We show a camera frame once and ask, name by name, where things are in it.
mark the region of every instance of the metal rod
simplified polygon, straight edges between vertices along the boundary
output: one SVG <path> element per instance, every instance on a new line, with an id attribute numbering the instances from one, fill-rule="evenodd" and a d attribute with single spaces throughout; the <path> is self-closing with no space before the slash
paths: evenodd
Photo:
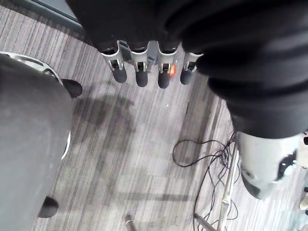
<path id="1" fill-rule="evenodd" d="M 217 231 L 224 231 L 227 221 L 228 212 L 231 207 L 231 194 L 233 192 L 234 178 L 235 178 L 235 170 L 237 163 L 239 161 L 239 153 L 236 150 L 236 143 L 234 144 L 233 155 L 231 159 L 231 165 L 229 168 L 227 183 L 225 187 L 225 191 L 221 201 L 221 208 L 218 220 Z"/>
<path id="2" fill-rule="evenodd" d="M 198 214 L 193 215 L 196 218 L 197 222 L 204 228 L 206 231 L 216 231 L 202 216 Z"/>
<path id="3" fill-rule="evenodd" d="M 127 215 L 125 217 L 125 226 L 127 228 L 127 231 L 137 231 L 134 220 L 131 218 L 130 215 Z"/>

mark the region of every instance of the black cable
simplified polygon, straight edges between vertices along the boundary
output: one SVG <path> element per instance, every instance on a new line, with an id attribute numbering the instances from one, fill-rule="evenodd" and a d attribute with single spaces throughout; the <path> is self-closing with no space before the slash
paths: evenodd
<path id="1" fill-rule="evenodd" d="M 190 166 L 196 164 L 197 162 L 199 162 L 200 160 L 203 160 L 204 158 L 209 157 L 209 156 L 204 156 L 204 157 L 202 157 L 202 158 L 200 158 L 200 159 L 197 159 L 196 161 L 193 161 L 192 163 L 190 163 L 190 164 L 188 164 L 188 165 L 182 165 L 182 164 L 178 163 L 177 160 L 176 160 L 176 158 L 175 158 L 175 149 L 176 149 L 176 147 L 177 147 L 180 143 L 187 142 L 187 141 L 193 142 L 193 143 L 195 143 L 195 144 L 201 144 L 201 145 L 206 144 L 206 143 L 210 143 L 210 142 L 218 142 L 219 144 L 224 145 L 222 142 L 217 141 L 217 140 L 208 140 L 208 141 L 205 141 L 205 142 L 198 142 L 198 141 L 193 141 L 193 140 L 190 140 L 190 139 L 186 139 L 186 140 L 179 141 L 179 142 L 176 143 L 176 145 L 174 145 L 173 151 L 172 151 L 172 159 L 173 159 L 173 162 L 174 162 L 177 166 L 179 166 L 179 167 L 190 167 Z"/>
<path id="2" fill-rule="evenodd" d="M 219 144 L 221 144 L 223 146 L 223 149 L 221 150 L 218 150 L 216 151 L 214 154 L 210 154 L 210 155 L 205 155 L 193 162 L 191 162 L 190 164 L 187 164 L 187 165 L 183 165 L 183 164 L 180 164 L 176 158 L 175 158 L 175 149 L 176 147 L 182 143 L 182 142 L 186 142 L 186 141 L 189 141 L 189 142 L 193 142 L 195 144 L 200 144 L 200 145 L 203 145 L 203 144 L 206 144 L 206 143 L 210 143 L 210 142 L 217 142 Z M 202 180 L 201 180 L 201 183 L 200 183 L 200 186 L 199 186 L 199 189 L 198 189 L 198 192 L 197 192 L 197 195 L 196 195 L 196 198 L 195 198 L 195 202 L 194 202 L 194 206 L 193 206 L 193 214 L 195 213 L 196 211 L 196 206 L 197 206 L 197 202 L 198 202 L 198 199 L 199 199 L 199 196 L 200 196 L 200 192 L 201 192 L 201 189 L 202 189 L 202 186 L 203 186 L 203 183 L 205 181 L 205 178 L 206 178 L 206 175 L 209 174 L 209 177 L 210 177 L 210 180 L 211 180 L 211 183 L 213 185 L 213 191 L 212 191 L 212 199 L 211 199 L 211 207 L 210 207 L 210 211 L 208 212 L 208 214 L 204 217 L 204 219 L 208 220 L 210 215 L 211 215 L 211 212 L 214 208 L 214 204 L 215 204 L 215 199 L 216 199 L 216 187 L 217 185 L 221 182 L 223 185 L 225 185 L 225 183 L 222 181 L 223 177 L 226 175 L 227 173 L 227 170 L 229 169 L 229 157 L 232 155 L 231 154 L 231 149 L 230 149 L 230 145 L 235 142 L 235 133 L 233 132 L 230 139 L 227 141 L 226 144 L 223 144 L 222 142 L 220 141 L 217 141 L 217 140 L 208 140 L 208 141 L 205 141 L 205 142 L 199 142 L 199 141 L 194 141 L 194 140 L 190 140 L 190 139 L 186 139 L 186 140 L 182 140 L 182 141 L 179 141 L 175 144 L 174 148 L 173 148 L 173 151 L 172 151 L 172 159 L 173 159 L 173 162 L 179 166 L 179 167 L 190 167 L 190 166 L 193 166 L 195 165 L 196 163 L 198 163 L 199 161 L 207 158 L 207 157 L 212 157 L 212 159 L 210 160 L 210 163 L 208 165 L 208 167 L 206 168 L 206 171 L 202 177 Z M 221 171 L 219 172 L 218 174 L 218 181 L 216 182 L 216 184 L 214 183 L 213 181 L 213 178 L 212 178 L 212 175 L 211 175 L 211 172 L 210 172 L 210 167 L 212 166 L 212 164 L 217 160 L 217 159 L 220 159 L 220 163 L 222 164 L 222 169 Z M 234 183 L 236 183 L 240 177 L 240 167 L 239 165 L 237 165 L 238 167 L 238 171 L 239 171 L 239 174 L 238 174 L 238 177 L 236 179 L 236 181 Z M 234 203 L 234 201 L 231 200 L 231 207 L 232 207 L 232 203 L 234 204 L 234 207 L 236 209 L 236 216 L 235 218 L 228 218 L 228 220 L 234 220 L 238 217 L 238 209 L 237 209 L 237 206 L 236 204 Z M 195 231 L 195 220 L 193 218 L 193 230 Z"/>

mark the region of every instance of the chair leg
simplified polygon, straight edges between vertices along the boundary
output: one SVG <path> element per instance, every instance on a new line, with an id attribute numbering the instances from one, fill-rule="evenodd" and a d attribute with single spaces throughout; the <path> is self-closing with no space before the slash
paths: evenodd
<path id="1" fill-rule="evenodd" d="M 38 214 L 38 217 L 51 218 L 56 214 L 58 208 L 59 208 L 58 202 L 55 199 L 46 196 L 42 208 L 40 209 L 40 212 Z"/>

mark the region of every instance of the black fabric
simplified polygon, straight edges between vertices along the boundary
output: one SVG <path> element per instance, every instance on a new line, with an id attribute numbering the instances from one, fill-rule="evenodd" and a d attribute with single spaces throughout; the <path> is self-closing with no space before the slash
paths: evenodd
<path id="1" fill-rule="evenodd" d="M 67 0 L 99 51 L 159 41 L 203 53 L 199 72 L 227 101 L 236 130 L 264 138 L 308 127 L 308 2 Z"/>

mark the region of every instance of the metal bracket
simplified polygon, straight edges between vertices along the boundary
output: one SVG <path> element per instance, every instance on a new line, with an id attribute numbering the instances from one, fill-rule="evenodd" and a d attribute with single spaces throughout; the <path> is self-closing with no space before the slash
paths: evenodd
<path id="1" fill-rule="evenodd" d="M 195 54 L 195 53 L 185 53 L 184 56 L 184 62 L 183 62 L 183 68 L 185 71 L 188 71 L 188 67 L 190 63 L 195 63 L 199 57 L 201 57 L 203 54 Z M 192 72 L 194 72 L 197 69 L 196 64 L 194 64 L 194 68 L 192 69 Z"/>
<path id="2" fill-rule="evenodd" d="M 134 68 L 136 72 L 139 72 L 138 63 L 143 64 L 143 71 L 147 71 L 148 68 L 148 47 L 143 52 L 130 51 L 131 58 L 134 62 Z"/>
<path id="3" fill-rule="evenodd" d="M 171 67 L 173 64 L 175 64 L 175 55 L 177 53 L 178 49 L 176 49 L 175 52 L 167 54 L 167 53 L 162 53 L 161 50 L 159 49 L 158 45 L 158 69 L 159 73 L 164 72 L 164 64 L 168 64 L 168 70 L 167 73 L 170 74 Z"/>
<path id="4" fill-rule="evenodd" d="M 115 61 L 119 69 L 120 70 L 123 69 L 123 56 L 122 56 L 122 52 L 119 46 L 119 41 L 117 42 L 117 51 L 115 53 L 113 54 L 101 53 L 101 54 L 112 71 L 115 70 L 115 66 L 116 66 Z"/>

